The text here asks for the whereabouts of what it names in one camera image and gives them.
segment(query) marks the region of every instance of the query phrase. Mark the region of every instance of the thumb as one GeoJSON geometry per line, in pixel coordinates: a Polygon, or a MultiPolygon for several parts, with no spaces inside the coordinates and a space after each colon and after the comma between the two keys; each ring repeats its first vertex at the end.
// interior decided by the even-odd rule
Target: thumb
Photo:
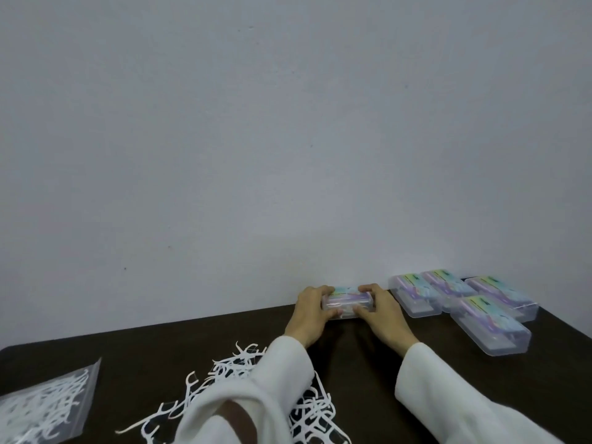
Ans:
{"type": "Polygon", "coordinates": [[[362,306],[353,306],[353,312],[367,323],[370,323],[372,321],[373,313],[370,313],[362,306]]]}
{"type": "Polygon", "coordinates": [[[343,310],[341,310],[340,308],[330,308],[329,310],[323,312],[325,316],[325,321],[329,321],[330,319],[336,318],[341,313],[343,313],[343,310]]]}

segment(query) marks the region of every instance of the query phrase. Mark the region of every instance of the hand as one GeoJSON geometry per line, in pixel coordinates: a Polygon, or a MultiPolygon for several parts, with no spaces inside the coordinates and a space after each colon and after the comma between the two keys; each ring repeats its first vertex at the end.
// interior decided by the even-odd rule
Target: hand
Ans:
{"type": "Polygon", "coordinates": [[[327,285],[318,288],[309,286],[302,291],[298,295],[294,313],[284,334],[296,338],[305,348],[315,343],[323,333],[325,323],[343,313],[338,308],[321,309],[322,297],[333,291],[335,291],[335,287],[327,285]]]}
{"type": "Polygon", "coordinates": [[[419,343],[419,340],[407,325],[399,303],[377,283],[360,285],[358,290],[372,294],[376,313],[371,313],[362,306],[354,306],[353,311],[368,323],[374,335],[404,357],[409,348],[419,343]]]}

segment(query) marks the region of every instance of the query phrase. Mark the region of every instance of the plastic bag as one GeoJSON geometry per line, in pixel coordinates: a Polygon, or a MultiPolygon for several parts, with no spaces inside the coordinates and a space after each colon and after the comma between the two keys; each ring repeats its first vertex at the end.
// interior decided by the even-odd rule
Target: plastic bag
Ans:
{"type": "Polygon", "coordinates": [[[80,435],[100,363],[0,397],[0,444],[57,444],[80,435]]]}

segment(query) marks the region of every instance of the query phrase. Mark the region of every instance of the white sleeve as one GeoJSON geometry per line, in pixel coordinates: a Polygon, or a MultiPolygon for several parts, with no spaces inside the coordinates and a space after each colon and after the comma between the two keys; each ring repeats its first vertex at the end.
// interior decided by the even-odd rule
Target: white sleeve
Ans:
{"type": "Polygon", "coordinates": [[[241,444],[224,418],[212,416],[226,400],[233,400],[248,413],[257,442],[291,443],[287,416],[313,376],[313,364],[302,344],[280,336],[247,379],[218,382],[196,397],[181,419],[175,443],[241,444]]]}
{"type": "Polygon", "coordinates": [[[441,444],[561,442],[518,411],[483,396],[423,343],[407,351],[395,397],[441,444]]]}

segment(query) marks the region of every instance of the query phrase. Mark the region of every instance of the table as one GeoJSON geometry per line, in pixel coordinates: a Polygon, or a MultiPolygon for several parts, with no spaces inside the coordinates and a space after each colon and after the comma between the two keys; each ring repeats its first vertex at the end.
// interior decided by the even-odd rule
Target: table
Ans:
{"type": "MultiPolygon", "coordinates": [[[[72,443],[142,443],[139,430],[122,429],[181,399],[185,376],[202,379],[212,359],[231,355],[234,343],[261,347],[281,335],[292,306],[138,327],[0,351],[0,395],[63,375],[102,357],[93,405],[82,436],[72,443]]],[[[410,319],[411,329],[469,383],[509,405],[568,444],[592,438],[592,339],[540,309],[527,323],[533,333],[526,354],[489,357],[446,314],[410,319]]],[[[361,320],[330,321],[309,349],[331,394],[335,418],[353,443],[436,442],[396,401],[401,359],[361,320]]],[[[161,430],[172,440],[175,425],[161,430]]]]}

